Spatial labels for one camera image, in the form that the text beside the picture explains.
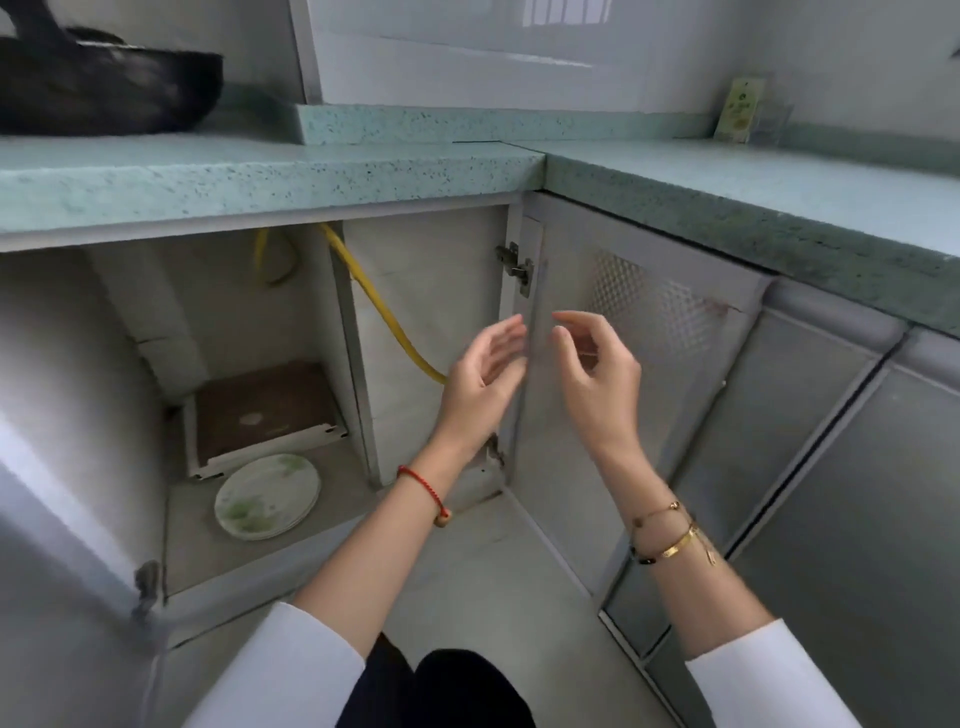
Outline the black wok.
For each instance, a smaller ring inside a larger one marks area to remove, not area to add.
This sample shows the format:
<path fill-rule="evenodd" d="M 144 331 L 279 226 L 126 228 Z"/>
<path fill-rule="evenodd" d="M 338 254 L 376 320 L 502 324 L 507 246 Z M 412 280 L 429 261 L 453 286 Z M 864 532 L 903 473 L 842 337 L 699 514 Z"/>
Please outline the black wok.
<path fill-rule="evenodd" d="M 224 87 L 222 54 L 79 40 L 46 0 L 0 0 L 0 136 L 126 137 L 194 129 Z"/>

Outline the white round plate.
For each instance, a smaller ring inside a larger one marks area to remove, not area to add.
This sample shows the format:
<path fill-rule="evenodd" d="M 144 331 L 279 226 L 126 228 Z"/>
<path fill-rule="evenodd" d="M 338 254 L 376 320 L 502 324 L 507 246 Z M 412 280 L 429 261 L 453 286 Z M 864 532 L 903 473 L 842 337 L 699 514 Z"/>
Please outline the white round plate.
<path fill-rule="evenodd" d="M 321 476 L 305 456 L 269 455 L 224 480 L 214 500 L 214 516 L 232 538 L 264 541 L 303 522 L 321 490 Z"/>

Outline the brown board with white frame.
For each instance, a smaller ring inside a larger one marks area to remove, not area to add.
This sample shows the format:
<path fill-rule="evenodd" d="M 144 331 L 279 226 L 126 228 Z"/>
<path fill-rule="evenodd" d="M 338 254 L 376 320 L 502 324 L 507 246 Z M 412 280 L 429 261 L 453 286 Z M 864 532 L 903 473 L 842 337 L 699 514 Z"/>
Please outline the brown board with white frame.
<path fill-rule="evenodd" d="M 266 456 L 308 453 L 349 434 L 315 361 L 204 383 L 186 396 L 182 418 L 191 480 L 227 476 Z"/>

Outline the clear plastic holder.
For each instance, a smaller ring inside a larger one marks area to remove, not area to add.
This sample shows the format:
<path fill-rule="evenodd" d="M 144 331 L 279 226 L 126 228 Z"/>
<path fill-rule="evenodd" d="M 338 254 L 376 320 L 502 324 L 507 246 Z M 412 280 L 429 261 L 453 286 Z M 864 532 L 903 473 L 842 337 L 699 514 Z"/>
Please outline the clear plastic holder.
<path fill-rule="evenodd" d="M 771 148 L 780 144 L 794 106 L 777 99 L 761 101 L 751 121 L 747 144 Z"/>

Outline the person's right forearm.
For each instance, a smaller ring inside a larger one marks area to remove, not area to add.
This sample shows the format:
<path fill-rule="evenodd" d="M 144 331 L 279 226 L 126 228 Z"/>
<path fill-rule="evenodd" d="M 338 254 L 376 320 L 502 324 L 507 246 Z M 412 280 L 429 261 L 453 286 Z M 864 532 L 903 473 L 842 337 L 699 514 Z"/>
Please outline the person's right forearm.
<path fill-rule="evenodd" d="M 716 728 L 861 728 L 786 623 L 719 555 L 643 452 L 595 463 Z"/>

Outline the silver perforated cabinet door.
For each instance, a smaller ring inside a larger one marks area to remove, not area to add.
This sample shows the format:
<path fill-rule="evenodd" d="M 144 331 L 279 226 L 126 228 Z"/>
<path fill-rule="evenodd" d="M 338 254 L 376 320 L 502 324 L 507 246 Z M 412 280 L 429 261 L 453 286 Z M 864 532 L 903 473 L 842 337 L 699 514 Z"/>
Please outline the silver perforated cabinet door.
<path fill-rule="evenodd" d="M 627 559 L 620 516 L 562 401 L 553 313 L 603 315 L 641 363 L 638 432 L 667 479 L 732 368 L 769 274 L 546 193 L 510 213 L 522 273 L 512 312 L 529 368 L 503 427 L 507 484 L 581 588 L 602 604 Z"/>

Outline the plain silver open cabinet door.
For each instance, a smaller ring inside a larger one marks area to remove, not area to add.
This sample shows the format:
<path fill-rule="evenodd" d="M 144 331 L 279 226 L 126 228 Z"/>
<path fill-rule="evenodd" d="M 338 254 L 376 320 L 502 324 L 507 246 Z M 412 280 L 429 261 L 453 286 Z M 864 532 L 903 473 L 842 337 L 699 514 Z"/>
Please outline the plain silver open cabinet door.
<path fill-rule="evenodd" d="M 0 728 L 147 728 L 162 632 L 0 415 Z"/>

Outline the green and white packet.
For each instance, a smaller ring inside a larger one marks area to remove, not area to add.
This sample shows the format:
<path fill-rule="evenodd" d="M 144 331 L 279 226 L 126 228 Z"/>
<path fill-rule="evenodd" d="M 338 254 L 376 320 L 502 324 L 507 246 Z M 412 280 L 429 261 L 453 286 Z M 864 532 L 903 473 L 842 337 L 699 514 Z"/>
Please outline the green and white packet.
<path fill-rule="evenodd" d="M 768 86 L 764 76 L 740 76 L 729 86 L 713 139 L 731 144 L 746 144 L 758 116 Z"/>

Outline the person's black trousers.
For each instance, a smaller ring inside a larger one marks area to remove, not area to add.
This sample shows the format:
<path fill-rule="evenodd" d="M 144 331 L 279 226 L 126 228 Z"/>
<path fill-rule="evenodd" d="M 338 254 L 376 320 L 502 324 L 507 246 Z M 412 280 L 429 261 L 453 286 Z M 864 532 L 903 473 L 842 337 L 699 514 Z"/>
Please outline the person's black trousers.
<path fill-rule="evenodd" d="M 336 728 L 537 728 L 527 702 L 482 655 L 431 651 L 412 667 L 380 634 Z"/>

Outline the person's left hand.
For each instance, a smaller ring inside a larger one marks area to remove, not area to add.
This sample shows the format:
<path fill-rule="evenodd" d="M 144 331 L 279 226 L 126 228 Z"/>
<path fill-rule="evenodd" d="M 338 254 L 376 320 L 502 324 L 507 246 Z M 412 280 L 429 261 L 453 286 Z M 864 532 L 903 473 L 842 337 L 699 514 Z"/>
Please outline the person's left hand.
<path fill-rule="evenodd" d="M 460 467 L 465 467 L 498 430 L 519 390 L 512 397 L 503 397 L 490 391 L 476 394 L 469 391 L 469 347 L 474 339 L 450 370 L 441 396 L 437 423 L 430 438 L 431 445 L 439 446 Z"/>

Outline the person's right hand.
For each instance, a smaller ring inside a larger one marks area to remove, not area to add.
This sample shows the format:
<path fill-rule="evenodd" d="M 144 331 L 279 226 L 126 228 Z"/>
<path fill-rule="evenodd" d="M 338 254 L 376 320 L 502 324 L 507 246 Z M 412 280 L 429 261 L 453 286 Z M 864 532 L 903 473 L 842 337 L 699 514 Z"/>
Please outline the person's right hand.
<path fill-rule="evenodd" d="M 638 407 L 642 366 L 600 314 L 563 310 L 555 326 L 568 328 L 581 352 L 589 351 L 589 383 L 560 387 L 567 411 L 590 456 L 598 463 L 642 455 Z"/>

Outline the person's left forearm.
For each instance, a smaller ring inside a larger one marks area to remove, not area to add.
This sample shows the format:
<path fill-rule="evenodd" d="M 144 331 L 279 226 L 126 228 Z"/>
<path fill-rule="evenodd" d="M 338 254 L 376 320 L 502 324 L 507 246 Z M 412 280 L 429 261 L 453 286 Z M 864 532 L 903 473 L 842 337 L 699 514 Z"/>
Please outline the person's left forearm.
<path fill-rule="evenodd" d="M 336 728 L 464 467 L 431 443 L 402 467 L 293 602 L 270 607 L 183 728 Z"/>

